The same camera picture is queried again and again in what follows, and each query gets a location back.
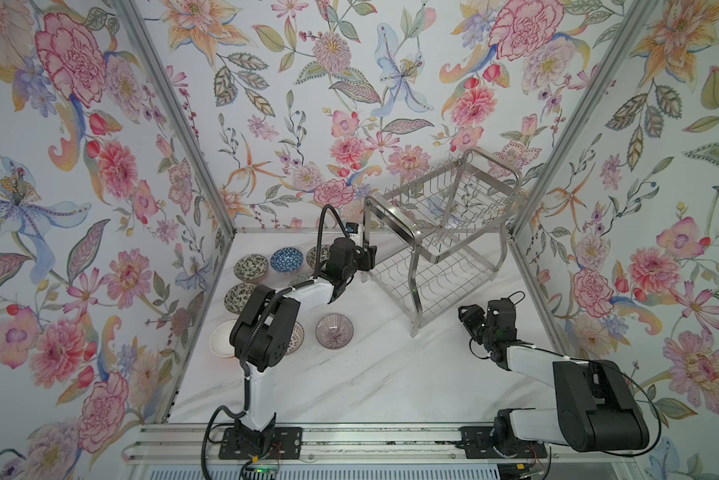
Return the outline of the two-tier steel dish rack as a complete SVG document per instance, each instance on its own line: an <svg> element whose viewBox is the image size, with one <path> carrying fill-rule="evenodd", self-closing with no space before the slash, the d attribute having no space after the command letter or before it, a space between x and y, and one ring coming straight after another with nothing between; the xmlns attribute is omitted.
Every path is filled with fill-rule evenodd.
<svg viewBox="0 0 719 480"><path fill-rule="evenodd" d="M407 316L412 336L497 277L507 225L525 203L521 186L521 170L475 148L365 199L363 245L375 230L395 238L367 276Z"/></svg>

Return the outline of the brown mandala pattern bowl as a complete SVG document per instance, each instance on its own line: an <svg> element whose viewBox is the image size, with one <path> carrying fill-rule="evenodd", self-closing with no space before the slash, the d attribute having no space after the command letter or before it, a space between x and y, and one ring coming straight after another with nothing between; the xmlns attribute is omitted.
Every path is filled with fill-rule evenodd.
<svg viewBox="0 0 719 480"><path fill-rule="evenodd" d="M288 344L285 354L290 355L290 354L293 354L294 352L297 352L297 350L299 350L299 348L301 348L304 338L305 338L304 328L299 322L296 322L294 324L294 327L293 327L293 330L292 330L292 333L291 333L291 336L289 339L289 344Z"/></svg>

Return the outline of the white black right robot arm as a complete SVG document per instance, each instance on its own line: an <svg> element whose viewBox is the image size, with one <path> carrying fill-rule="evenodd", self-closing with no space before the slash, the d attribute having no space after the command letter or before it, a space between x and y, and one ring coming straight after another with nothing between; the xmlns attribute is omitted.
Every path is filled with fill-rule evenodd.
<svg viewBox="0 0 719 480"><path fill-rule="evenodd" d="M638 456L655 447L627 376L617 364L572 358L520 340L515 302L509 298L491 300L485 309L461 306L457 314L469 344L485 348L484 360L549 386L555 394L553 408L507 408L497 413L491 427L461 428L461 444L469 458L487 449L511 458L537 445L619 457Z"/></svg>

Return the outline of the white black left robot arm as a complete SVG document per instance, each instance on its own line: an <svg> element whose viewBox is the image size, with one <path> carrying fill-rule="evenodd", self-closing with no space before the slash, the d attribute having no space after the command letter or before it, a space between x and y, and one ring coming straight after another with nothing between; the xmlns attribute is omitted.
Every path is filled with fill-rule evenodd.
<svg viewBox="0 0 719 480"><path fill-rule="evenodd" d="M377 246L358 245L341 237L330 246L329 258L319 259L315 274L293 286L276 291L255 287L233 328L218 328L211 343L233 350L243 378L243 404L239 412L220 406L233 422L224 428L221 452L261 459L274 448L276 413L271 406L271 383L265 374L283 360L298 314L337 300L358 272L369 272L377 263Z"/></svg>

